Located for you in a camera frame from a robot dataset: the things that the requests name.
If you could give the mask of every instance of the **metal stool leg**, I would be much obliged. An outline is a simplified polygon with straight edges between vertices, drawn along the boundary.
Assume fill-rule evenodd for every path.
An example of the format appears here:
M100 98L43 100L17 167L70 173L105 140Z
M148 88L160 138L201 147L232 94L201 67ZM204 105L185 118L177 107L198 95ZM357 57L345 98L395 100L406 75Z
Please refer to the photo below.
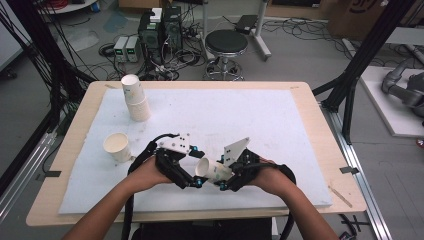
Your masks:
M227 64L228 64L228 58L223 57L222 61L221 61L221 73L222 73L222 80L223 81L225 81L225 78L226 78L227 73L228 73Z

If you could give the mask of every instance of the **paper cup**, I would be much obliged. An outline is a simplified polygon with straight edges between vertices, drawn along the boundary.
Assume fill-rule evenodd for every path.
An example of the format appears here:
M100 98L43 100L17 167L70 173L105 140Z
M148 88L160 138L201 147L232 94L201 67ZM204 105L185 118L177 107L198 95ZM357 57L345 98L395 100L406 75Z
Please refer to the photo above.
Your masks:
M128 137L124 133L109 135L103 142L103 149L118 162L126 162L131 159Z
M147 98L144 101L137 104L127 103L128 111L130 112L130 117L136 122L144 122L151 116L149 102Z
M146 98L140 79L136 75L125 75L121 79L121 83L127 104L137 104Z
M202 158L197 163L195 173L199 177L209 178L208 181L216 182L228 180L232 177L230 168L216 161L209 161L207 158Z

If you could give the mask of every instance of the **stacked paper cup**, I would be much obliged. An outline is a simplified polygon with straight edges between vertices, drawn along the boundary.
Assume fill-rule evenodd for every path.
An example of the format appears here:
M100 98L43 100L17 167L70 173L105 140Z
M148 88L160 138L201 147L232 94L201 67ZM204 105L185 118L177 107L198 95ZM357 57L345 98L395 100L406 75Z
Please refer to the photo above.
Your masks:
M121 79L121 83L131 119L137 122L149 119L151 115L149 103L140 79L134 74L128 74Z

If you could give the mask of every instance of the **white board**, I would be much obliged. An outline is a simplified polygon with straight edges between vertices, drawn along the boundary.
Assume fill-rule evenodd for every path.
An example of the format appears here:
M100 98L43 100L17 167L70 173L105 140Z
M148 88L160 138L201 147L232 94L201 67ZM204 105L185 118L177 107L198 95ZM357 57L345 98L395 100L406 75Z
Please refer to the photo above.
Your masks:
M145 93L152 117L138 123L130 120L122 90L107 90L75 162L60 213L87 212L126 176L130 162L119 164L102 149L106 136L114 132L128 134L134 156L161 134L188 132L191 145L214 160L220 159L224 146L250 137L248 148L287 164L315 206L332 204L290 91L145 89ZM194 175L197 159L186 157L180 163ZM181 190L175 184L156 186L135 195L134 209L149 212L283 206L281 199L254 186L234 193L221 192L206 183L201 189Z
M424 119L415 115L399 98L381 91L384 77L392 70L393 68L368 67L362 74L362 83L393 136L423 137ZM406 88L409 77L421 72L423 70L405 69L397 85Z

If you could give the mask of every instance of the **cardboard box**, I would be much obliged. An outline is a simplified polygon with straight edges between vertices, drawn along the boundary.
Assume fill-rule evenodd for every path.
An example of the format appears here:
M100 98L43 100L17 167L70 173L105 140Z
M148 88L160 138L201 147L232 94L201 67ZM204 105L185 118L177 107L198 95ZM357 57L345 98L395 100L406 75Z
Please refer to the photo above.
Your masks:
M119 7L125 9L131 8L158 8L166 7L172 0L119 0Z
M364 40L384 11L383 3L383 0L339 1L328 19L328 32L335 38Z
M402 21L400 22L400 24L402 26L404 26L406 23L408 23L410 17L415 13L416 10L418 10L421 3L422 3L422 1L418 1L418 0L415 1L415 3L412 5L411 9L409 9L409 11L405 14L405 17L403 17ZM418 24L422 19L424 19L424 8L422 8L417 13L417 15L415 16L414 19L412 19L412 21L410 22L410 25L414 26L414 25Z
M333 6L337 0L321 0L318 8L275 5L270 1L266 8L267 17L283 18L307 18L307 19L325 19L328 20L330 13L333 12Z

